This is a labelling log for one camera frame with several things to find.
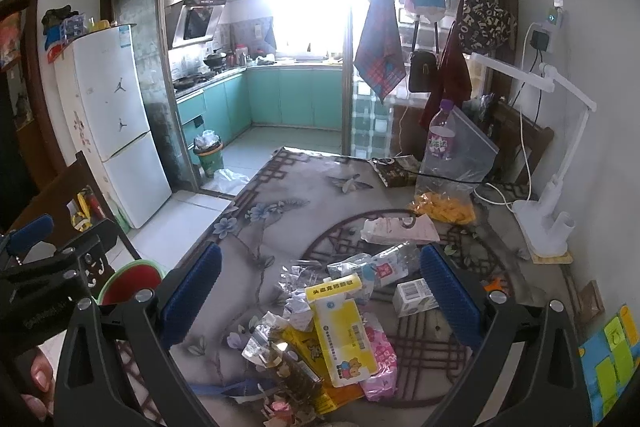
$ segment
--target bottle label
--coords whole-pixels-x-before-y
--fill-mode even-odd
[[[448,158],[450,156],[453,138],[447,138],[429,131],[427,149],[436,158]]]

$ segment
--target lamp base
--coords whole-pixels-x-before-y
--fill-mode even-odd
[[[512,210],[532,253],[539,257],[559,257],[566,253],[566,238],[552,233],[554,222],[551,217],[542,216],[537,201],[515,201]]]

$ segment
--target white desk lamp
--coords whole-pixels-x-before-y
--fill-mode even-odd
[[[575,228],[575,223],[567,212],[560,212],[555,220],[552,214],[560,198],[564,176],[569,170],[569,165],[571,165],[571,161],[574,159],[575,152],[578,149],[578,144],[582,139],[584,128],[587,126],[589,113],[596,111],[596,103],[549,64],[540,64],[542,76],[539,76],[519,70],[500,60],[476,53],[471,55],[471,60],[480,62],[482,65],[492,68],[492,70],[512,76],[546,92],[554,92],[556,88],[554,81],[556,81],[567,91],[577,96],[585,105],[578,129],[564,155],[560,169],[546,184],[540,200],[515,201],[512,206],[513,213],[533,253],[540,257],[564,255],[567,251],[566,240]]]

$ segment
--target dining table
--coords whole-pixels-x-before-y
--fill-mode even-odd
[[[528,187],[500,188],[508,198],[527,196]],[[241,351],[258,319],[268,311],[282,314],[287,298],[278,285],[282,274],[299,260],[325,266],[385,250],[388,245],[361,238],[364,222],[415,216],[409,209],[414,192],[415,186],[386,187],[367,160],[283,147],[212,223],[187,258],[216,243],[222,272],[188,336],[171,354],[188,383],[210,389],[200,400],[220,426],[257,426],[265,420],[260,405],[229,396],[258,393],[251,387],[264,374]],[[473,203],[475,222],[435,222],[450,260],[482,284],[499,281],[521,304],[544,306],[558,299],[573,318],[577,299],[568,267],[533,263],[513,214],[504,205]],[[419,277],[414,273],[399,282]],[[396,392],[379,402],[348,403],[327,415],[331,421],[418,427],[473,356],[439,309],[398,318],[392,305],[396,284],[375,290],[367,304],[396,352]]]

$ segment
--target barcode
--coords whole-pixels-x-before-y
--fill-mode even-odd
[[[406,297],[407,300],[415,299],[416,297],[420,296],[418,286],[415,284],[415,282],[402,286],[402,291],[404,292],[404,297]]]
[[[357,324],[354,324],[351,329],[353,330],[353,334],[356,336],[356,341],[360,346],[360,350],[364,351],[367,347],[364,345],[364,340],[362,339],[362,333],[360,332],[360,328]]]

